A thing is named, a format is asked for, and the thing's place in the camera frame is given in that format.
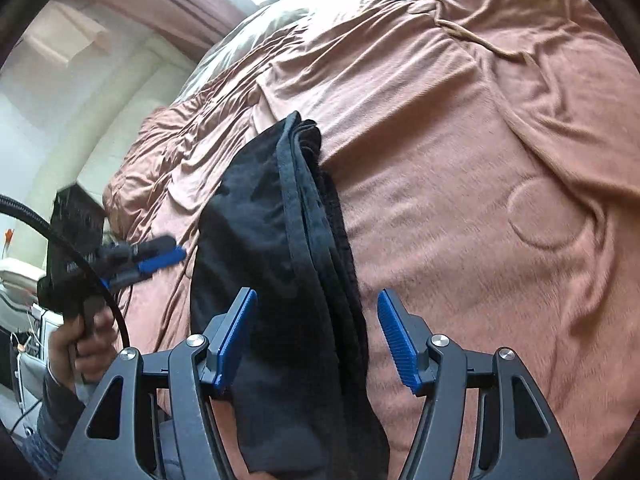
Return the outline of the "left forearm dark sleeve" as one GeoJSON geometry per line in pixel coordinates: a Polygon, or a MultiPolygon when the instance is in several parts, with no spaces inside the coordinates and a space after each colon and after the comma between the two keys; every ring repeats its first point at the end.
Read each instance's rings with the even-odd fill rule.
{"type": "Polygon", "coordinates": [[[68,441],[85,405],[50,372],[44,375],[42,405],[35,432],[22,445],[22,453],[39,479],[54,479],[68,441]]]}

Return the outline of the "person's left hand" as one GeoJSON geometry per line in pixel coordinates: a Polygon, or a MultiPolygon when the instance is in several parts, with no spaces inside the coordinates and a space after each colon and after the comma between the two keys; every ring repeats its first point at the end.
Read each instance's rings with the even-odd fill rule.
{"type": "Polygon", "coordinates": [[[116,338],[109,308],[94,316],[91,334],[80,316],[65,321],[49,337],[50,374],[71,392],[75,391],[77,375],[86,382],[99,382],[116,358],[116,338]]]}

